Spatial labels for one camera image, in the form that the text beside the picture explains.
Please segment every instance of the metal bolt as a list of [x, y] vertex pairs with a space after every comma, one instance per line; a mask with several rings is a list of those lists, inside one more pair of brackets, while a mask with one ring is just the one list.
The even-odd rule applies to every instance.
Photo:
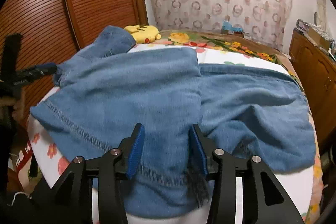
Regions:
[[77, 156], [73, 159], [73, 162], [76, 164], [80, 164], [83, 161], [83, 157]]
[[119, 155], [119, 153], [120, 153], [120, 150], [118, 148], [113, 148], [111, 150], [111, 154], [114, 155], [114, 156]]
[[261, 162], [261, 158], [260, 158], [259, 156], [253, 156], [253, 157], [252, 157], [252, 160], [253, 160], [254, 162], [256, 162], [256, 163]]
[[217, 149], [215, 149], [215, 154], [218, 155], [218, 156], [224, 155], [224, 150], [220, 149], [220, 148], [217, 148]]

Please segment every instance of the wooden cabinet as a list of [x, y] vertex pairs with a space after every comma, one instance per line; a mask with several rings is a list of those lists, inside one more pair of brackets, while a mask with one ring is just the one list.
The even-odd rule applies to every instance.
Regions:
[[323, 146], [336, 127], [336, 65], [296, 31], [290, 56], [308, 99], [319, 145]]
[[328, 85], [324, 97], [321, 98], [321, 104], [316, 109], [314, 121], [316, 132], [319, 132], [319, 138], [325, 140], [329, 133], [335, 128], [335, 105], [336, 105], [336, 77], [328, 80]]

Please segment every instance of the bed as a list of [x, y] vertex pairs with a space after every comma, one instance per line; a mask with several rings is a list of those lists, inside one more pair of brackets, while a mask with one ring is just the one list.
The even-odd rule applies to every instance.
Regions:
[[[250, 66], [278, 71], [293, 77], [301, 86], [290, 61], [275, 49], [256, 44], [252, 41], [231, 35], [218, 35], [193, 31], [165, 30], [160, 32], [162, 38], [153, 43], [137, 44], [129, 53], [156, 50], [169, 47], [192, 47], [197, 52], [198, 63], [228, 64]], [[52, 88], [42, 99], [45, 100], [56, 93], [59, 87]], [[309, 113], [309, 121], [314, 127], [314, 121]], [[31, 147], [38, 165], [50, 187], [66, 169], [69, 162], [58, 151], [48, 132], [40, 123], [29, 116], [27, 131]], [[319, 216], [323, 183], [322, 170], [318, 147], [316, 149], [315, 164], [307, 169], [290, 174], [276, 174], [283, 187], [296, 205], [306, 223], [313, 223]], [[242, 222], [242, 181], [237, 178], [236, 223]], [[93, 223], [98, 223], [97, 191], [93, 191]], [[205, 223], [210, 204], [194, 210], [183, 216], [184, 223]], [[129, 223], [148, 223], [148, 219], [141, 219], [128, 215]], [[160, 223], [179, 223], [181, 218], [160, 220]]]

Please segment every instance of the stuffed animal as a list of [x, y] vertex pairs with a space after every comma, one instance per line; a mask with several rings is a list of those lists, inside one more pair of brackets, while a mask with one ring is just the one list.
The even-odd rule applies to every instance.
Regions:
[[155, 39], [161, 39], [159, 30], [152, 25], [126, 26], [124, 30], [133, 36], [137, 44], [150, 43], [154, 42]]

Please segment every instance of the floral bedspread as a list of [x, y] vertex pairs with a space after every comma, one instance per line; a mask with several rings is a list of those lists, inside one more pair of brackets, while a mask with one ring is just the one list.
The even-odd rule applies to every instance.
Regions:
[[[152, 44], [163, 44], [163, 45], [184, 45], [190, 47], [197, 47], [196, 51], [202, 48], [210, 48], [219, 51], [226, 52], [239, 52], [243, 55], [249, 57], [256, 57], [267, 60], [269, 62], [279, 64], [285, 68], [288, 73], [293, 77], [293, 79], [298, 83], [301, 91], [304, 93], [301, 82], [293, 69], [290, 61], [279, 51], [255, 43], [250, 40], [246, 40], [241, 37], [234, 35], [220, 35], [214, 33], [203, 33], [185, 30], [164, 30], [160, 32], [161, 39], [152, 42]], [[313, 125], [314, 131], [314, 121], [311, 113], [309, 113], [310, 123]], [[320, 215], [320, 201], [322, 197], [323, 182], [322, 182], [322, 169], [320, 163], [319, 148], [316, 139], [315, 132], [315, 143], [316, 143], [316, 155], [314, 164], [314, 178], [313, 178], [313, 189], [312, 196], [310, 200], [309, 210], [306, 214], [302, 215], [305, 223], [314, 223]]]

